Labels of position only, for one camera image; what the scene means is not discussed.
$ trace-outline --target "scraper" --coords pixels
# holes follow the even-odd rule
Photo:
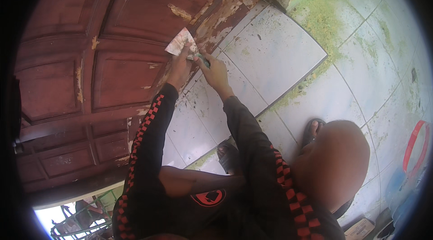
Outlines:
[[[197,56],[204,62],[206,67],[209,68],[210,67],[209,61],[202,54],[200,54],[197,45],[195,44],[194,38],[192,37],[191,33],[187,30],[187,28],[182,28],[182,30],[176,35],[174,39],[171,40],[171,42],[165,48],[165,51],[175,56],[179,56],[186,42],[191,43],[190,50],[188,51],[187,59],[193,60],[194,57]]]

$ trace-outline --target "tile floor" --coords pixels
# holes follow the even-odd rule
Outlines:
[[[432,122],[430,60],[410,10],[405,0],[302,0],[286,16],[261,1],[213,54],[288,162],[310,118],[361,127],[369,169],[341,226],[375,221],[415,123]],[[198,72],[177,102],[163,163],[224,174],[215,146],[229,136],[222,102]]]

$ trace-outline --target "red checkered stripe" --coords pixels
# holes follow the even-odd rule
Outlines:
[[[277,165],[277,182],[286,192],[298,236],[302,240],[323,240],[324,237],[321,234],[314,232],[319,228],[320,222],[315,217],[313,208],[309,204],[306,195],[298,192],[293,187],[289,165],[284,161],[279,151],[274,150],[274,154]]]
[[[137,148],[141,145],[141,142],[143,140],[143,134],[147,130],[147,127],[151,123],[151,120],[155,118],[155,113],[158,112],[159,106],[161,105],[161,99],[164,98],[164,95],[159,95],[156,98],[156,102],[154,102],[149,109],[149,111],[146,114],[146,117],[144,117],[143,123],[138,128],[135,140],[133,142],[133,150],[131,152],[131,156],[129,157],[129,176],[128,176],[128,182],[127,182],[127,192],[129,192],[129,189],[133,187],[134,185],[134,165],[137,162]],[[122,239],[135,239],[135,235],[131,232],[132,227],[128,224],[128,219],[123,214],[125,213],[125,209],[128,206],[128,196],[127,194],[122,195],[122,199],[119,200],[119,215],[117,216],[117,221],[119,221],[119,230],[120,230],[120,237]]]

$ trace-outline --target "green handle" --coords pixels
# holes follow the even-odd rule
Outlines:
[[[210,62],[202,54],[199,53],[197,56],[204,62],[207,68],[210,68]]]

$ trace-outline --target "person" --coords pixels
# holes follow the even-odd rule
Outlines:
[[[238,151],[218,146],[230,176],[161,166],[165,132],[188,78],[189,43],[173,57],[166,83],[151,102],[133,142],[123,194],[113,210],[115,239],[344,239],[333,212],[360,189],[369,145],[350,121],[306,127],[292,165],[273,148],[233,93],[225,64],[201,51],[194,58],[219,94]]]

